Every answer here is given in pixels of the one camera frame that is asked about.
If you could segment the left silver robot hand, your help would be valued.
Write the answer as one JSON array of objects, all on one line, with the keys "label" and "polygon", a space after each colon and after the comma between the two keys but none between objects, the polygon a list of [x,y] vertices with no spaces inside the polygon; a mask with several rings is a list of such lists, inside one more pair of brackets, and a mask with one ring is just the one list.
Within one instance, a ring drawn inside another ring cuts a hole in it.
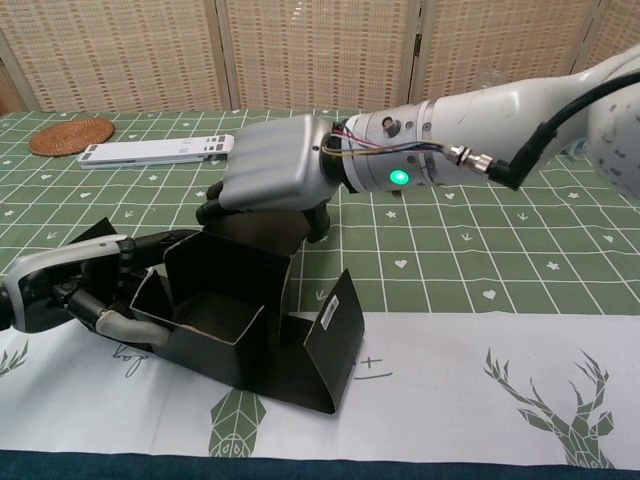
[{"label": "left silver robot hand", "polygon": [[36,334],[76,319],[121,343],[162,347],[169,330],[137,320],[130,303],[147,270],[194,233],[178,229],[133,238],[93,230],[70,244],[21,256],[1,282],[1,329]]}]

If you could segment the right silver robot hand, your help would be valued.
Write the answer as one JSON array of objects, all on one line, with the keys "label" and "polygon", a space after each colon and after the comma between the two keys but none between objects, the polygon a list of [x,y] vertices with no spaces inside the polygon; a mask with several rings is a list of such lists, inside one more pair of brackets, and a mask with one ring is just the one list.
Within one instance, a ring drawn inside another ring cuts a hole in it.
[{"label": "right silver robot hand", "polygon": [[238,130],[227,170],[196,210],[202,226],[236,214],[299,212],[318,242],[330,229],[327,204],[346,181],[340,161],[323,151],[334,123],[312,114],[251,124]]}]

